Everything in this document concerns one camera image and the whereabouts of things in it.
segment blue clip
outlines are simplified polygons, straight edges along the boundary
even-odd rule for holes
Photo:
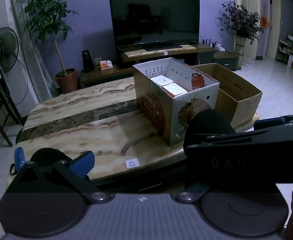
[[[25,156],[24,156],[24,150],[22,147],[18,147],[14,151],[14,163],[15,163],[15,169],[19,171],[22,169],[23,165],[25,164]]]
[[[87,151],[70,162],[70,169],[83,179],[94,168],[94,164],[94,153]]]

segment white box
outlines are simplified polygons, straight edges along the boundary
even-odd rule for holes
[[[182,93],[187,93],[187,91],[184,88],[181,88],[178,84],[175,83],[163,86],[163,89],[171,97],[176,97]]]
[[[291,67],[293,62],[293,55],[290,55],[290,57],[288,58],[288,67]]]
[[[191,119],[214,109],[219,82],[174,58],[133,65],[136,100],[145,116],[168,145],[184,140]],[[187,92],[170,97],[151,78],[163,75]]]
[[[165,77],[163,75],[153,77],[153,78],[151,78],[151,80],[154,83],[158,84],[160,87],[163,87],[163,86],[166,86],[168,84],[173,83],[172,80],[170,80],[169,78],[167,78],[167,77]]]

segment white package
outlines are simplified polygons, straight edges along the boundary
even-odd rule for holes
[[[151,78],[151,80],[159,85],[160,87],[163,87],[163,86],[166,86],[168,84],[171,84],[173,83],[173,80],[170,80],[169,78],[163,76],[163,75],[160,75],[160,76],[157,76],[157,77],[154,77],[154,78]]]
[[[182,93],[187,93],[187,91],[184,88],[181,88],[176,83],[171,83],[163,87],[163,89],[171,96],[175,97],[177,95],[180,95]]]

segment tissue box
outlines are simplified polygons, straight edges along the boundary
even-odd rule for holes
[[[110,60],[102,60],[100,61],[101,70],[113,68],[112,62]]]
[[[215,107],[219,82],[174,58],[133,65],[133,75],[139,107],[169,146],[184,140],[185,130],[197,113]],[[161,75],[186,93],[168,95],[151,80]]]

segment cable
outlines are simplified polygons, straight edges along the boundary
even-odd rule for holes
[[[21,100],[21,102],[19,102],[18,104],[16,104],[16,103],[14,103],[14,105],[19,105],[20,103],[22,103],[22,101],[24,100],[24,98],[26,97],[26,95],[27,95],[27,92],[29,91],[29,79],[28,79],[28,77],[27,77],[27,72],[26,72],[26,69],[25,69],[25,67],[24,67],[24,65],[22,64],[22,62],[17,58],[17,60],[19,61],[19,63],[22,65],[22,67],[24,68],[24,72],[25,72],[25,76],[26,76],[26,93],[25,93],[25,95],[24,95],[24,97],[22,98],[22,100]]]

